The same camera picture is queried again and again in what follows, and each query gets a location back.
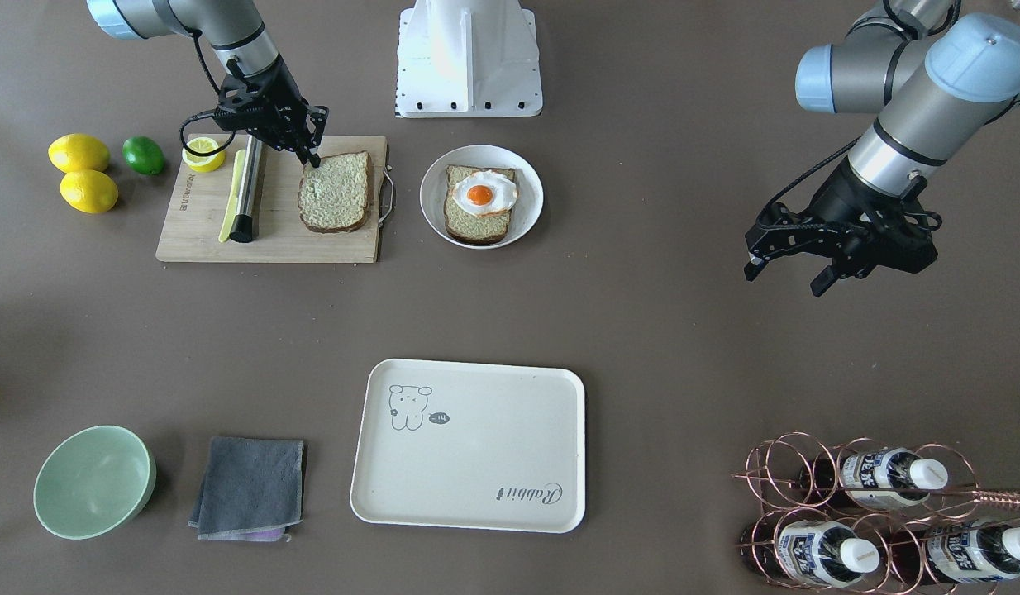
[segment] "gray table surface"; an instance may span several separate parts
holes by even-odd
[[[756,504],[730,476],[789,430],[942,441],[983,483],[1020,487],[1020,110],[922,195],[946,219],[923,274],[879,268],[821,298],[815,257],[742,276],[766,199],[870,122],[805,112],[793,93],[804,51],[869,6],[533,0],[540,116],[406,120],[407,1],[258,0],[305,97],[332,108],[328,133],[389,138],[400,204],[380,260],[354,267],[159,262],[174,159],[152,180],[121,164],[110,213],[65,206],[50,141],[147,135],[174,158],[177,125],[214,98],[185,38],[116,41],[83,0],[0,2],[0,594],[770,593],[736,560]],[[457,248],[418,206],[427,166],[475,143],[521,154],[547,191],[505,249]],[[393,357],[577,373],[577,530],[357,519],[367,374]],[[150,445],[154,497],[111,534],[57,539],[33,514],[35,476],[98,424]],[[186,519],[213,436],[307,441],[292,542],[197,542]]]

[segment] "gray cloth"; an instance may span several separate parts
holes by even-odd
[[[276,541],[301,523],[303,441],[215,437],[188,525],[198,539]]]

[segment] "wooden cutting board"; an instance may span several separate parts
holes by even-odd
[[[207,135],[220,144],[226,135]],[[235,151],[246,148],[246,135],[235,137],[223,165],[196,172],[182,159],[165,226],[158,241],[163,262],[373,262],[377,260],[377,217],[385,181],[386,137],[322,137],[320,157],[366,150],[373,165],[373,200],[367,222],[354,233],[320,234],[301,222],[298,188],[303,167],[292,152],[264,147],[257,182],[256,240],[250,244],[216,240],[231,194]]]

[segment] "toast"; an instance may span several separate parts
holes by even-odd
[[[498,244],[510,231],[510,215],[513,213],[513,208],[498,215],[476,217],[476,215],[470,215],[467,211],[462,210],[462,207],[455,202],[455,186],[469,175],[484,169],[502,173],[510,178],[511,182],[516,182],[517,172],[514,169],[470,167],[467,165],[447,166],[447,195],[445,196],[445,208],[443,208],[445,210],[445,228],[447,235],[464,244]]]
[[[305,165],[298,192],[301,220],[314,233],[351,233],[367,222],[373,194],[370,154],[347,152]]]

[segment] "bear drawing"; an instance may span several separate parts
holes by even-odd
[[[422,411],[429,403],[432,392],[434,389],[428,387],[392,385],[389,388],[389,409],[393,414],[393,429],[415,431],[422,427]]]

